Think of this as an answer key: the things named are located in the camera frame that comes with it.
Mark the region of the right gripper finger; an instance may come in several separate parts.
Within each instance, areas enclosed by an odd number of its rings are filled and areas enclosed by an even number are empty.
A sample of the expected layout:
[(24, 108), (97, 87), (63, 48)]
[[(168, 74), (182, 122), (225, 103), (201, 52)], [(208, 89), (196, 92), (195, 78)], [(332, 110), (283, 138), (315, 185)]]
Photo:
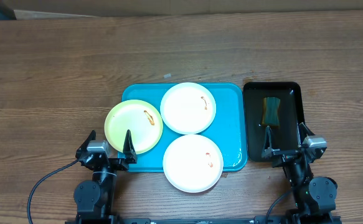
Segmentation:
[(273, 132), (270, 126), (265, 129), (265, 139), (262, 150), (262, 158), (269, 159), (273, 154)]
[(299, 129), (299, 138), (304, 140), (307, 136), (314, 136), (314, 133), (305, 125), (305, 122), (302, 122), (298, 125)]

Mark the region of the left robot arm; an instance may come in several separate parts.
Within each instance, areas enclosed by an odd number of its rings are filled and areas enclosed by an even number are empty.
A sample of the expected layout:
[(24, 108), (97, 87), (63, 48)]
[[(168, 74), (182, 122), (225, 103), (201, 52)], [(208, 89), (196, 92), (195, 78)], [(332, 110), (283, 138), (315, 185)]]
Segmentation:
[(109, 143), (97, 140), (94, 130), (76, 150), (76, 159), (93, 173), (91, 180), (81, 182), (74, 190), (75, 223), (123, 223), (119, 215), (111, 213), (111, 208), (116, 173), (129, 170), (129, 165), (137, 162), (130, 130), (126, 132), (123, 150), (124, 158), (110, 157)]

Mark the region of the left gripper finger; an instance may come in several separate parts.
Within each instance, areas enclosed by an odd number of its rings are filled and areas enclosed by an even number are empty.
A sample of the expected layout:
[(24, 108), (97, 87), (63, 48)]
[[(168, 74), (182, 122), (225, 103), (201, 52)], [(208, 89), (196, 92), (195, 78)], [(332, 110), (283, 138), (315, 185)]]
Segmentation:
[(86, 138), (86, 140), (82, 143), (82, 145), (76, 150), (75, 155), (76, 156), (81, 156), (84, 152), (87, 152), (87, 146), (89, 145), (89, 143), (92, 140), (96, 139), (96, 131), (92, 130), (91, 133), (88, 135), (88, 137)]
[(125, 161), (129, 164), (137, 163), (137, 155), (133, 146), (131, 131), (128, 129), (125, 136), (123, 145), (123, 154), (125, 155)]

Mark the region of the yellow green scrub sponge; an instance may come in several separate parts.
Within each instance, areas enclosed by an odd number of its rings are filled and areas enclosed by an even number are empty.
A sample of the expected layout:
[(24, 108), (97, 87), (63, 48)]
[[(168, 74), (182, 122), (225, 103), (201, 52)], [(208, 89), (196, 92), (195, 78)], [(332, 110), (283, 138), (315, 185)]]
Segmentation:
[(281, 100), (277, 97), (266, 97), (263, 99), (262, 125), (273, 127), (278, 127), (280, 125), (278, 114), (280, 101)]

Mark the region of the white plate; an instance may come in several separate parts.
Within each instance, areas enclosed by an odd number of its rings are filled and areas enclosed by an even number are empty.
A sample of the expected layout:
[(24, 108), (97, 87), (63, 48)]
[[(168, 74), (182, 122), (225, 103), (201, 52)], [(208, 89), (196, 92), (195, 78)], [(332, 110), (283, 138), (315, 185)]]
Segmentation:
[(213, 94), (203, 85), (184, 82), (165, 92), (160, 114), (165, 125), (179, 134), (198, 134), (214, 121), (217, 105)]
[(224, 159), (219, 147), (209, 138), (188, 134), (175, 139), (163, 157), (163, 171), (171, 185), (187, 193), (212, 188), (220, 179)]

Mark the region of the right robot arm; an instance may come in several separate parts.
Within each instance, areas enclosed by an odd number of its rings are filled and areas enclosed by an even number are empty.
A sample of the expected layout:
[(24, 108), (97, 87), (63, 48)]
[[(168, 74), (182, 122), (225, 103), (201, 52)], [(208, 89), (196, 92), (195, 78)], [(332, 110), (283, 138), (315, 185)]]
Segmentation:
[(282, 151), (276, 148), (271, 127), (265, 129), (262, 158), (271, 160), (272, 167), (282, 167), (291, 185), (291, 189), (270, 206), (265, 221), (270, 220), (270, 213), (280, 200), (293, 194), (296, 208), (288, 210), (281, 223), (340, 223), (339, 217), (331, 215), (336, 209), (336, 181), (329, 177), (315, 177), (310, 168), (310, 163), (324, 154), (327, 142), (304, 123), (299, 124), (299, 131), (304, 139), (298, 148)]

